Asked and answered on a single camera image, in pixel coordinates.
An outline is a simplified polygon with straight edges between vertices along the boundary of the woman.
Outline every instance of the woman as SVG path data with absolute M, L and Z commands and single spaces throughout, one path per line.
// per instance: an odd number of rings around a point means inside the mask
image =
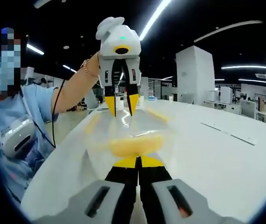
M 20 203 L 31 179 L 54 150 L 48 141 L 45 123 L 56 121 L 59 113 L 76 105 L 94 86 L 99 63 L 97 54 L 84 61 L 60 93 L 59 88 L 43 88 L 36 84 L 21 88 L 25 35 L 18 35 L 12 28 L 2 29 L 0 35 L 0 168 L 7 190 Z M 19 123 L 23 125 L 18 128 L 34 125 L 24 129 L 31 132 L 29 138 L 16 148 L 8 144 L 16 136 L 10 139 L 8 136 L 17 130 L 13 127 Z

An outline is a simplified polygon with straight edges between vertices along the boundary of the white device on shirt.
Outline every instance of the white device on shirt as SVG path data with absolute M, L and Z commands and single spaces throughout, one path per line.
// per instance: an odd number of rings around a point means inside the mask
M 27 115 L 15 120 L 11 123 L 10 127 L 0 133 L 0 148 L 10 158 L 14 158 L 22 153 L 25 145 L 32 141 L 36 127 L 38 127 L 32 119 L 31 112 L 23 94 L 21 94 L 21 97 Z

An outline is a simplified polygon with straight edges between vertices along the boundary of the transparent plastic bag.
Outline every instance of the transparent plastic bag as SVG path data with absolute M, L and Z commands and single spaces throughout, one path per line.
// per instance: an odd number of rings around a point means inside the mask
M 86 126 L 85 142 L 98 178 L 105 179 L 113 165 L 123 159 L 157 153 L 167 166 L 172 156 L 174 131 L 168 118 L 149 110 L 98 112 Z

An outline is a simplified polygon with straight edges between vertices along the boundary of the bracelet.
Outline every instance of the bracelet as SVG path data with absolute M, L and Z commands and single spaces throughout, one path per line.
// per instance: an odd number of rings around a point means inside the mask
M 92 77 L 96 77 L 96 78 L 98 78 L 98 75 L 94 75 L 94 74 L 92 74 L 92 73 L 90 73 L 89 71 L 88 71 L 88 69 L 87 69 L 87 62 L 89 61 L 89 59 L 87 59 L 87 60 L 85 60 L 84 62 L 83 62 L 83 64 L 82 64 L 82 66 L 83 66 L 83 69 L 85 70 L 85 72 L 89 75 L 89 76 L 92 76 Z

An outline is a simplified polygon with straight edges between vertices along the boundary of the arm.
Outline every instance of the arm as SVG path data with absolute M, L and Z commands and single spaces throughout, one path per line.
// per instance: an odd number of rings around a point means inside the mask
M 98 78 L 95 75 L 100 73 L 97 55 L 93 55 L 87 62 L 87 70 L 92 76 L 88 75 L 81 67 L 68 82 L 63 86 L 55 107 L 55 114 L 65 112 L 67 109 L 77 105 L 79 101 L 88 93 L 96 84 Z M 52 98 L 52 112 L 59 89 L 54 90 Z

